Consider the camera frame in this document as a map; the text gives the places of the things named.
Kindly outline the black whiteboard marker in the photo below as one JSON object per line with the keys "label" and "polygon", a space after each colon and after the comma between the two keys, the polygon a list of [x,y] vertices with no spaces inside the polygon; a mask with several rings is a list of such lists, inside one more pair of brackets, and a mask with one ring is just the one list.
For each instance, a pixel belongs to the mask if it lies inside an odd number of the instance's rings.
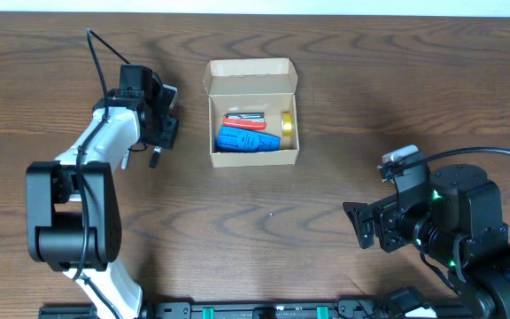
{"label": "black whiteboard marker", "polygon": [[153,153],[151,155],[151,160],[149,163],[149,168],[155,168],[158,164],[158,160],[162,154],[162,148],[160,146],[155,146]]}

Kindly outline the blue plastic tool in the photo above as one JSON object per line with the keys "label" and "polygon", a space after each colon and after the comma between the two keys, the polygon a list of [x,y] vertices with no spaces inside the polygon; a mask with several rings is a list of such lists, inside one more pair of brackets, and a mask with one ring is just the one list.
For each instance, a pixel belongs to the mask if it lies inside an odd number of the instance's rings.
{"label": "blue plastic tool", "polygon": [[222,126],[216,144],[229,152],[275,152],[280,149],[280,142],[278,136]]}

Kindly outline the red black stapler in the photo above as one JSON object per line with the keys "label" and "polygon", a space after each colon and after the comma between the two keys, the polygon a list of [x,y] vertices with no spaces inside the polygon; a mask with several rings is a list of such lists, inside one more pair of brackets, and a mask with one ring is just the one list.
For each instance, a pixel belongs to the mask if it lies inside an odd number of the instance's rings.
{"label": "red black stapler", "polygon": [[224,126],[248,130],[265,130],[267,123],[263,113],[227,113],[222,121]]}

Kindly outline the yellow tape roll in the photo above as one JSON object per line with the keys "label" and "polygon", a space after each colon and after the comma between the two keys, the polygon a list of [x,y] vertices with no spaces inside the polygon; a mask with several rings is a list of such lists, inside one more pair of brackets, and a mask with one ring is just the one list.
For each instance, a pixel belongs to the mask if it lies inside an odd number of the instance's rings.
{"label": "yellow tape roll", "polygon": [[282,114],[281,120],[282,126],[282,135],[283,136],[291,136],[293,132],[293,120],[290,112],[285,112]]}

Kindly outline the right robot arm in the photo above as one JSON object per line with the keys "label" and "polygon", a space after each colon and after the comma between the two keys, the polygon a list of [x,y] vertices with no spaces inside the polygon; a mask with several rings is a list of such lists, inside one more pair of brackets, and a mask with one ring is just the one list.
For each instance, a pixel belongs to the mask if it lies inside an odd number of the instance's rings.
{"label": "right robot arm", "polygon": [[482,168],[429,163],[454,155],[510,150],[470,147],[425,156],[416,146],[385,154],[378,167],[395,194],[372,204],[345,202],[359,246],[392,253],[414,245],[421,259],[475,318],[510,318],[510,239],[500,191]]}

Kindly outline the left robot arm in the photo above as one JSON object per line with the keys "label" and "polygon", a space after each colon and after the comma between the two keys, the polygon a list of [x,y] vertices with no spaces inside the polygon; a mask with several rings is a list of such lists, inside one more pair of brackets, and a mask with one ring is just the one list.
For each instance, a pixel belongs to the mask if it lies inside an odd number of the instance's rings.
{"label": "left robot arm", "polygon": [[98,318],[152,318],[154,307],[119,256],[120,210],[113,175],[136,144],[171,149],[177,88],[146,66],[124,64],[120,85],[106,91],[78,140],[53,161],[26,171],[27,246],[77,283]]}

